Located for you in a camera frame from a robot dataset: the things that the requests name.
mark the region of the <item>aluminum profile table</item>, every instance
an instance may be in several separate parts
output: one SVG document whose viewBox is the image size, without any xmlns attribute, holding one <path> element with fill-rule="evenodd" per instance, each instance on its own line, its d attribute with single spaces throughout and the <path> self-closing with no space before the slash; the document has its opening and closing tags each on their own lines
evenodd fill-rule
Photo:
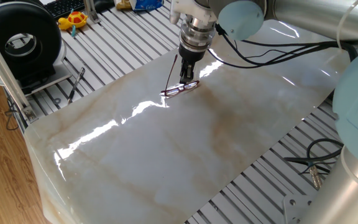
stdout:
<svg viewBox="0 0 358 224">
<path fill-rule="evenodd" d="M 169 1 L 150 12 L 113 8 L 98 14 L 99 24 L 90 22 L 78 29 L 75 38 L 63 31 L 62 39 L 67 45 L 64 64 L 73 76 L 28 97 L 38 118 L 67 105 L 81 67 L 86 71 L 73 101 L 177 48 L 183 16 L 177 25 L 170 24 L 169 8 Z M 53 103 L 56 98 L 61 99 L 58 105 Z M 317 193 L 309 175 L 298 175 L 306 167 L 283 158 L 305 156 L 308 144 L 315 139 L 340 140 L 331 108 L 332 102 L 326 100 L 186 223 L 283 223 L 284 196 Z M 323 156 L 335 150 L 335 145 L 321 143 L 313 148 L 313 155 Z"/>
</svg>

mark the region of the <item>eyeglass temple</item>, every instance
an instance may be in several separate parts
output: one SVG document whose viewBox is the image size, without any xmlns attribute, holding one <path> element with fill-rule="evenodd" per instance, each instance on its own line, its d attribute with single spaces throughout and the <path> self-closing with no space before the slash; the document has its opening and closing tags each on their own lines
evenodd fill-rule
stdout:
<svg viewBox="0 0 358 224">
<path fill-rule="evenodd" d="M 177 59 L 178 59 L 178 55 L 175 55 L 175 59 L 173 59 L 173 64 L 172 64 L 171 72 L 169 73 L 168 80 L 167 80 L 167 84 L 165 85 L 165 91 L 166 91 L 167 88 L 168 88 L 169 78 L 171 77 L 172 70 L 173 70 L 173 67 L 175 66 L 175 63 L 177 62 Z"/>
</svg>

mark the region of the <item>yellow toy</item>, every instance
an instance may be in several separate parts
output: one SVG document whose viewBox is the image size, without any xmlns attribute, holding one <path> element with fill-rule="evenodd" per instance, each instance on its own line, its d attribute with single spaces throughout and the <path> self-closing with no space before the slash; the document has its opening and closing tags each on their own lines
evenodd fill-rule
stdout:
<svg viewBox="0 0 358 224">
<path fill-rule="evenodd" d="M 68 18 L 60 18 L 58 21 L 58 26 L 62 30 L 67 30 L 68 28 L 72 27 L 73 32 L 71 32 L 71 36 L 74 37 L 75 35 L 75 29 L 81 28 L 85 26 L 86 20 L 88 16 L 80 13 L 80 12 L 74 12 L 71 10 L 70 15 L 68 15 Z"/>
</svg>

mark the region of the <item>keyboard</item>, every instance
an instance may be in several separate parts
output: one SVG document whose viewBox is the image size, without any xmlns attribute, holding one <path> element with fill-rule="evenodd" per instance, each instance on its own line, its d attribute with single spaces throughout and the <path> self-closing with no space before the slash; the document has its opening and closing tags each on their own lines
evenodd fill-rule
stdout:
<svg viewBox="0 0 358 224">
<path fill-rule="evenodd" d="M 80 11 L 84 8 L 84 0 L 57 0 L 44 5 L 44 9 L 46 9 L 56 21 L 59 20 L 59 18 L 70 15 L 71 9 Z"/>
</svg>

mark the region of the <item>eyeglasses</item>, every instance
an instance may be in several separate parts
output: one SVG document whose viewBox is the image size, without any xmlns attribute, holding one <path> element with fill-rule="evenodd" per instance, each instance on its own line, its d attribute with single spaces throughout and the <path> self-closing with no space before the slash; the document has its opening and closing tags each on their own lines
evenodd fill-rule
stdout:
<svg viewBox="0 0 358 224">
<path fill-rule="evenodd" d="M 178 87 L 175 87 L 175 88 L 167 90 L 169 78 L 171 77 L 172 70 L 173 70 L 173 67 L 175 66 L 175 62 L 177 61 L 177 59 L 178 59 L 178 55 L 176 55 L 175 59 L 173 60 L 173 65 L 172 65 L 172 68 L 171 68 L 171 72 L 169 73 L 169 76 L 168 76 L 168 81 L 167 81 L 167 85 L 165 86 L 165 90 L 161 91 L 161 93 L 163 93 L 165 96 L 175 96 L 175 95 L 177 95 L 180 92 L 183 92 L 185 90 L 192 90 L 192 89 L 196 88 L 198 86 L 198 84 L 200 83 L 200 81 L 198 81 L 198 80 L 197 81 L 192 81 L 192 82 L 189 82 L 189 83 L 184 84 L 182 86 L 178 86 Z"/>
</svg>

